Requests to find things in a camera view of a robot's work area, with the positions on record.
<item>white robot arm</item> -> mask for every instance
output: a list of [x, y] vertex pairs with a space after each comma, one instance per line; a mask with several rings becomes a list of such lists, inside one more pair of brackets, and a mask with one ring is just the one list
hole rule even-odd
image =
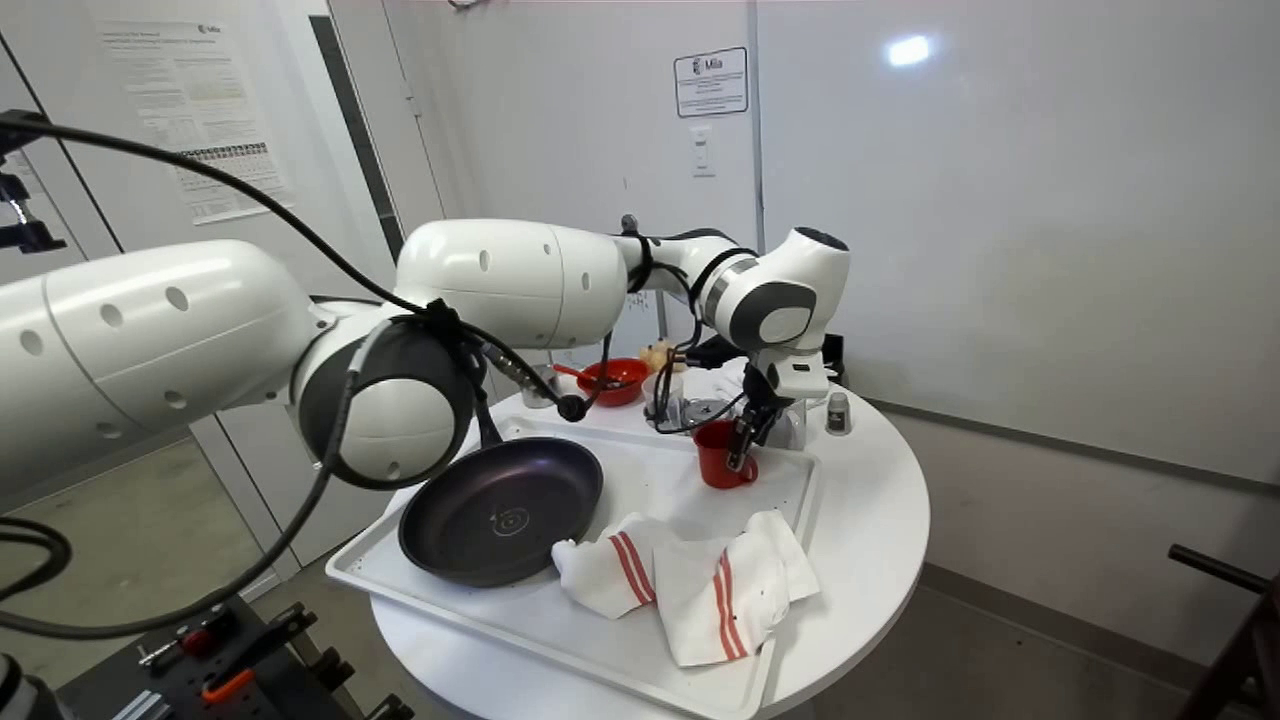
[[631, 287], [674, 287], [674, 269], [706, 324], [773, 364], [821, 344], [847, 251], [806, 229], [757, 257], [714, 231], [646, 241], [443, 222], [409, 238], [398, 271], [398, 298], [437, 315], [313, 305], [273, 257], [242, 241], [19, 281], [0, 287], [0, 472], [50, 477], [128, 455], [276, 387], [289, 387], [320, 454], [349, 355], [380, 333], [335, 472], [365, 485], [424, 480], [455, 455], [478, 410], [478, 368], [447, 336], [455, 315], [511, 349], [593, 344]]

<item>round table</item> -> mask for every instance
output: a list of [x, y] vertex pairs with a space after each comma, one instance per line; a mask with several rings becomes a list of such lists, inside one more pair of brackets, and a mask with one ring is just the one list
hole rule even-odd
[[[797, 605], [776, 636], [763, 714], [789, 714], [858, 670], [906, 613], [928, 544], [928, 489], [906, 435], [859, 397], [847, 397], [852, 432], [831, 435], [825, 410], [806, 420], [800, 448], [816, 462], [816, 520], [810, 559], [825, 586]], [[524, 397], [498, 403], [508, 417], [557, 420]], [[640, 410], [593, 414], [584, 426], [647, 432]], [[455, 626], [371, 595], [371, 619], [398, 662], [437, 697], [471, 715], [670, 715], [670, 710], [471, 636]]]

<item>red cup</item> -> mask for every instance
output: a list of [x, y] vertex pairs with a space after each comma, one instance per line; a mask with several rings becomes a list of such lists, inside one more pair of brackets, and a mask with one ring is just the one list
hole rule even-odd
[[733, 465], [733, 444], [736, 444], [736, 426], [733, 420], [714, 420], [692, 432], [695, 444], [695, 465], [706, 472], [706, 485], [714, 489], [741, 489], [757, 485], [757, 455], [745, 455]]

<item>white towel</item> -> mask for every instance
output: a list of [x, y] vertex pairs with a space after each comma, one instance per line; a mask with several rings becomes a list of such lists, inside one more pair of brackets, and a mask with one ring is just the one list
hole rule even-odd
[[684, 541], [657, 520], [626, 520], [598, 544], [557, 544], [566, 591], [602, 613], [628, 618], [657, 605], [681, 670], [752, 658], [789, 605], [816, 595], [816, 571], [776, 514], [757, 514], [733, 541]]

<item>black frying pan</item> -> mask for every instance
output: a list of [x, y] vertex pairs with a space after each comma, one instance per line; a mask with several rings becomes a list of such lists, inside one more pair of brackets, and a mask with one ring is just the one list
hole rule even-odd
[[554, 563], [557, 541], [587, 532], [602, 485], [602, 462], [582, 444], [554, 435], [500, 444], [492, 432], [481, 454], [409, 502], [400, 553], [455, 586], [517, 586]]

